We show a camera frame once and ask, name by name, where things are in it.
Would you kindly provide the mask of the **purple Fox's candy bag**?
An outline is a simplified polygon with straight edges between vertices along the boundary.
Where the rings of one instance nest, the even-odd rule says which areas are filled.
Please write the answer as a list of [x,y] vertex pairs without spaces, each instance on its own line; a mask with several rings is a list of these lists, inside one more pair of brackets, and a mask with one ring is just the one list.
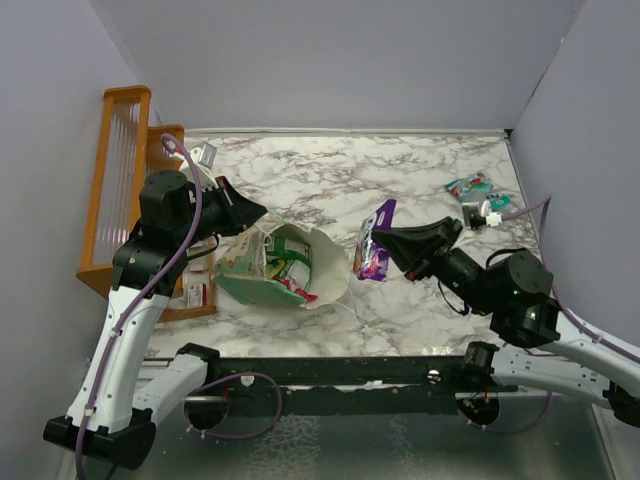
[[373,238],[373,233],[391,229],[395,208],[396,200],[388,199],[362,222],[353,263],[353,273],[358,280],[386,280],[389,254]]

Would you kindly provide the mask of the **green Fox's mint candy bag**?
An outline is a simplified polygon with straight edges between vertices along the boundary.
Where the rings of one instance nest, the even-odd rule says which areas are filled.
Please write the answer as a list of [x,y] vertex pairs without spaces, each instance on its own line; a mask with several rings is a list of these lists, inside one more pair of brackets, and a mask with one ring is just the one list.
[[475,199],[483,194],[494,211],[506,211],[511,206],[511,198],[499,190],[494,182],[481,171],[451,180],[444,185],[444,188],[460,203]]

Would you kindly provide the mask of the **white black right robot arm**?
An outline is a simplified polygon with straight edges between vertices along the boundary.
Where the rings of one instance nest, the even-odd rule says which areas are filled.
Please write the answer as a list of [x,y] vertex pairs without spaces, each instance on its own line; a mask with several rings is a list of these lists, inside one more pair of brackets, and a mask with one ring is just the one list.
[[434,277],[464,303],[490,316],[502,346],[468,345],[455,379],[469,390],[529,386],[581,398],[639,424],[639,350],[572,318],[551,294],[553,275],[527,249],[481,266],[457,247],[460,221],[375,229],[371,237],[405,278]]

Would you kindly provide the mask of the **green paper gift bag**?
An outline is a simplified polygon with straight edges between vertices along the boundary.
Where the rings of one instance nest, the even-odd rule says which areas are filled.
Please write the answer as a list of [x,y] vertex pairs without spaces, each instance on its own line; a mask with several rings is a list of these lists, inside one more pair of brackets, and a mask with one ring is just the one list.
[[239,234],[217,259],[214,283],[242,305],[315,310],[351,292],[344,249],[318,228],[273,212]]

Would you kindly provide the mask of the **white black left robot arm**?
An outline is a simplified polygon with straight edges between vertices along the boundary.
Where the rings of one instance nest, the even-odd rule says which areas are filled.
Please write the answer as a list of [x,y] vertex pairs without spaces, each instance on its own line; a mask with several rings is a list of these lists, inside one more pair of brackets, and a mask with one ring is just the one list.
[[149,175],[139,193],[140,218],[113,257],[105,323],[91,365],[63,416],[49,420],[46,441],[74,451],[78,478],[86,457],[138,469],[160,423],[189,393],[220,385],[214,351],[182,350],[142,389],[136,387],[149,340],[188,265],[187,250],[215,236],[232,237],[266,215],[225,177],[204,189],[177,170]]

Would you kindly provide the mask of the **small red snack packet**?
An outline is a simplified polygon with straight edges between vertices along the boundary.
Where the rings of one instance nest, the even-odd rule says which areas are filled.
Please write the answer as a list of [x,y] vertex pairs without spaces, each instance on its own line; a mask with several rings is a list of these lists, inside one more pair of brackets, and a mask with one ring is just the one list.
[[302,298],[305,302],[313,302],[317,300],[316,295],[307,292],[295,279],[285,277],[277,278],[277,281],[284,285],[288,291]]

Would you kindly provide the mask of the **green snack pouch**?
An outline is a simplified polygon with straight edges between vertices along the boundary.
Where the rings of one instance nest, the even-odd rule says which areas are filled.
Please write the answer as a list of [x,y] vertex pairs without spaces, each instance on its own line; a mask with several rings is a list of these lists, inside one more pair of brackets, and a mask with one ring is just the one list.
[[269,280],[277,278],[295,279],[307,290],[311,284],[311,247],[296,240],[271,235],[264,244],[266,264],[265,276]]

